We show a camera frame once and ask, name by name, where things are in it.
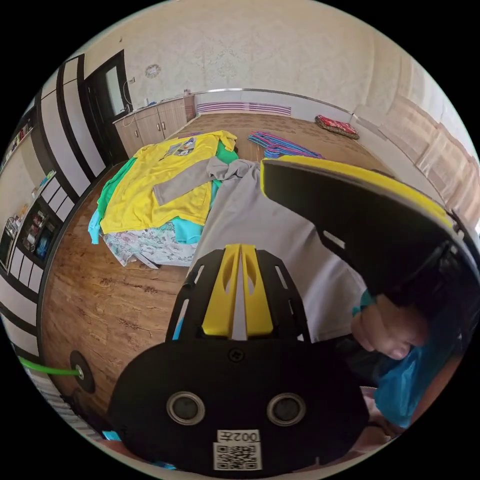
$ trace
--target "black round base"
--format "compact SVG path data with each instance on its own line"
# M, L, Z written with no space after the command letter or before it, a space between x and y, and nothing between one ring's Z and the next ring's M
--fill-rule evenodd
M74 350L70 354L70 366L72 370L80 371L80 375L76 375L76 381L87 393L92 394L95 392L95 380L90 370L89 364L85 360L85 357L77 350Z

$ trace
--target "green cable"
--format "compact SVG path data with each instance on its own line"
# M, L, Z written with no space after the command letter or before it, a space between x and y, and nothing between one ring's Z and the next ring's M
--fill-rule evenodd
M20 363L27 367L28 369L36 370L37 372L43 372L44 374L49 375L80 375L78 370L63 370L61 368L51 368L49 366L39 365L38 363L33 363L32 361L26 360L21 356L18 357Z

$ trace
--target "wooden floor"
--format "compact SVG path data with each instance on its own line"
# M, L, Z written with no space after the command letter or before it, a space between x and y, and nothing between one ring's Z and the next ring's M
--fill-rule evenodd
M389 171L357 142L288 117L248 113L206 114L178 135L228 130L238 137L240 158L259 160L262 149L247 140L268 131L337 160ZM42 348L50 367L70 368L72 350L87 359L96 392L80 391L72 377L55 377L60 392L75 394L84 409L103 416L119 374L148 347L161 343L186 267L152 270L139 262L122 267L102 240L92 245L88 225L112 169L90 193L68 226L53 259L42 308Z

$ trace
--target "kitchen cabinet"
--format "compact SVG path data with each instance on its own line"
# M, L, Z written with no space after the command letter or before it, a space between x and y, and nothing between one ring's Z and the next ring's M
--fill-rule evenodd
M135 118L122 118L115 123L115 127L129 159L144 145L147 145L142 140Z
M144 118L136 119L136 126L140 133L143 145L159 144L165 140L162 130L162 121L159 114L149 115Z
M162 120L161 126L166 139L187 124L187 113L183 98L161 103L158 106L158 113Z
M114 125L131 158L141 147L168 139L193 118L194 96L187 95L133 111Z

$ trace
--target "floral fabric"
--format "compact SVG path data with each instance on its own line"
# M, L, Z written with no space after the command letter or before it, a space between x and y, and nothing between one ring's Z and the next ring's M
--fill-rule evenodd
M102 234L102 238L124 267L129 262L134 262L137 254L156 265L189 267L197 249L197 243L184 244L176 241L171 221L160 228L107 233Z

